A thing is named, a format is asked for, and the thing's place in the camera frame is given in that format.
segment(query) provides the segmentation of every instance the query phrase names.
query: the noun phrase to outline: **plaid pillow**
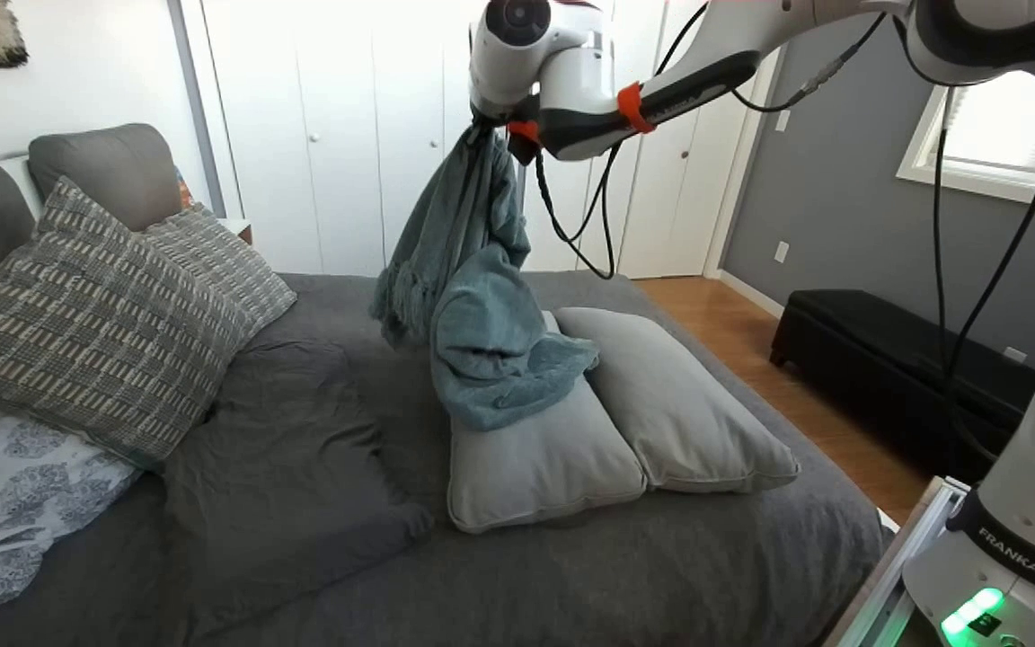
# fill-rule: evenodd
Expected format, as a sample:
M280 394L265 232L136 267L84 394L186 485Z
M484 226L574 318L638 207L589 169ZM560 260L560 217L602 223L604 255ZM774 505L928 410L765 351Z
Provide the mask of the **plaid pillow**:
M250 316L60 179L0 263L0 406L165 461L212 402Z
M296 291L234 236L205 205L192 205L149 230L160 255L227 295L250 318L250 339L296 306Z

